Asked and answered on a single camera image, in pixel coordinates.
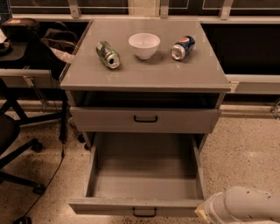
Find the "cabinet top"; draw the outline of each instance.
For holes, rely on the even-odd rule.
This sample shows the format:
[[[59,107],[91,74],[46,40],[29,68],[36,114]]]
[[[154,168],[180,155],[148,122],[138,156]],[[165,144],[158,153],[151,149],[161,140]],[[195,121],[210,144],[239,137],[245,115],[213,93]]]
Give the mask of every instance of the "cabinet top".
[[[130,36],[148,32],[160,37],[157,52],[147,60],[137,58]],[[195,47],[182,61],[171,57],[171,47],[183,36],[192,36]],[[121,65],[102,64],[95,48],[106,40],[120,54]],[[197,20],[96,19],[91,24],[61,82],[65,90],[227,92],[228,80]]]

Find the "chair wheel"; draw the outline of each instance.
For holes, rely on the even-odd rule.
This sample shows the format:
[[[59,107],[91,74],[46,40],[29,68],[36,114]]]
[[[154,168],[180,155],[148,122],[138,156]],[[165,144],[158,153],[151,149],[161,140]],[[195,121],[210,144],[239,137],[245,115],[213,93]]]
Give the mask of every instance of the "chair wheel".
[[[43,144],[42,143],[37,143],[37,144],[34,144],[31,148],[32,148],[33,151],[41,152],[42,149],[43,149]]]
[[[43,194],[46,190],[46,187],[44,185],[39,185],[37,187],[34,187],[33,188],[33,193],[36,193],[36,194]]]
[[[79,135],[78,135],[78,140],[79,140],[79,143],[81,143],[81,144],[83,144],[83,143],[86,142],[86,141],[85,141],[85,138],[84,138],[84,136],[83,136],[82,134],[79,134]]]
[[[29,217],[20,217],[19,219],[15,220],[13,224],[32,224],[32,219]]]
[[[85,143],[84,148],[86,151],[89,151],[88,145]]]

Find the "white bowl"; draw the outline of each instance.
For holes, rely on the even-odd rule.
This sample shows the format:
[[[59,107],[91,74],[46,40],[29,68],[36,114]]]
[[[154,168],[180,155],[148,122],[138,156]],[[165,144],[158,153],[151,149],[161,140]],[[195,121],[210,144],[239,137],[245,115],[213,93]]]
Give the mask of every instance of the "white bowl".
[[[151,33],[138,33],[129,38],[129,44],[139,59],[147,60],[157,51],[160,38]]]

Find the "aluminum can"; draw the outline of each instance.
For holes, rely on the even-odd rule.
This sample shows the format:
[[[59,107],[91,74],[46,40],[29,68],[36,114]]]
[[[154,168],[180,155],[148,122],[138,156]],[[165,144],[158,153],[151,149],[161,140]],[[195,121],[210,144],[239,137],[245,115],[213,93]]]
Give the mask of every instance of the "aluminum can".
[[[120,55],[107,41],[101,41],[96,46],[96,52],[106,67],[116,68],[121,64]]]
[[[183,60],[193,50],[194,44],[195,41],[192,37],[184,36],[171,48],[171,56],[175,60]]]

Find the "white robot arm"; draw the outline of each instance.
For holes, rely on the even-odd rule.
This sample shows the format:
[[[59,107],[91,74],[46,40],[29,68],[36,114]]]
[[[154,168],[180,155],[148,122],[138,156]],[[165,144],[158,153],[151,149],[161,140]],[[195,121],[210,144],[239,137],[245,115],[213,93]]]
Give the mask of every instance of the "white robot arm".
[[[234,186],[211,196],[195,213],[205,222],[225,224],[237,221],[280,223],[280,195]]]

